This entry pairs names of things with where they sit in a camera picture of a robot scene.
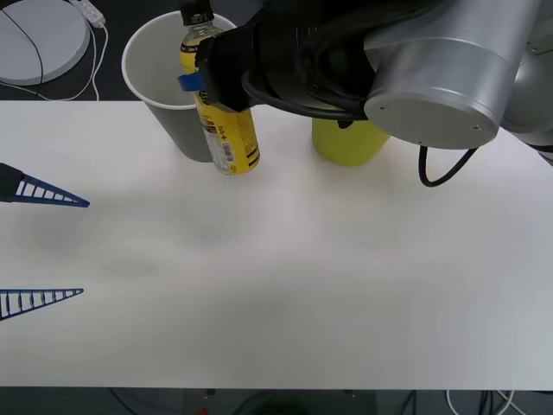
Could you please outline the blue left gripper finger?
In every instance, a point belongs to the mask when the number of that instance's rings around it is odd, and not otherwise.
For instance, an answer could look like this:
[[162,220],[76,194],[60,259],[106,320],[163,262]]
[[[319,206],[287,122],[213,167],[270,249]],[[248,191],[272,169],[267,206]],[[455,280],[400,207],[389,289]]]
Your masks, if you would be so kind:
[[1,320],[28,314],[84,293],[73,289],[1,289]]
[[1,163],[1,202],[88,208],[90,202]]

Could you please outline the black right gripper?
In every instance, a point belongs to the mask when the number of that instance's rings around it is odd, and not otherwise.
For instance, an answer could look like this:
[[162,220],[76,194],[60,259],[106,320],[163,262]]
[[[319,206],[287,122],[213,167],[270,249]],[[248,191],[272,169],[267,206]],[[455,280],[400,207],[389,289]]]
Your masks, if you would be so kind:
[[184,92],[194,93],[204,87],[211,105],[224,112],[243,112],[262,102],[242,86],[262,67],[261,22],[227,30],[200,42],[196,53],[199,73],[183,74],[177,80]]

